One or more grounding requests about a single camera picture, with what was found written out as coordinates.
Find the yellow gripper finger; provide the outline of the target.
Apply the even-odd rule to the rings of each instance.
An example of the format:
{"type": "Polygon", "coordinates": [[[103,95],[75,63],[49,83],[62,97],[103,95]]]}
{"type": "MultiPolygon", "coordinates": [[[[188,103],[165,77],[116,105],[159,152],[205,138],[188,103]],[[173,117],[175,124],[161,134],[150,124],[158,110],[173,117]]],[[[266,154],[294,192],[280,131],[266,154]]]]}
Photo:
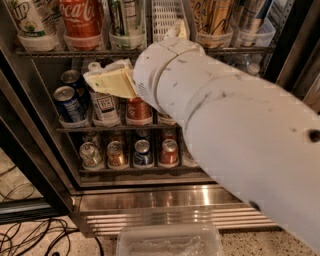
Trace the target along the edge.
{"type": "Polygon", "coordinates": [[[95,92],[128,99],[137,97],[129,59],[118,60],[104,68],[98,62],[91,62],[88,69],[83,77],[95,92]]]}
{"type": "Polygon", "coordinates": [[[166,38],[186,38],[187,31],[185,22],[182,19],[176,19],[173,24],[168,28],[167,32],[165,33],[166,38]]]}

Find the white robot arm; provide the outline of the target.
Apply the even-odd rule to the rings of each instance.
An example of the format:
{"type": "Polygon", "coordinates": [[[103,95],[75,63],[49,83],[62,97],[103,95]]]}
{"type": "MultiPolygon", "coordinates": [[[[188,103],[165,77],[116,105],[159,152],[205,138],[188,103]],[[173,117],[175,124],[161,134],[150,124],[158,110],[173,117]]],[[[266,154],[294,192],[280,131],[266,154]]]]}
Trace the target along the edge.
{"type": "Polygon", "coordinates": [[[151,44],[133,68],[84,78],[169,115],[210,177],[320,252],[320,122],[303,102],[181,37],[151,44]]]}

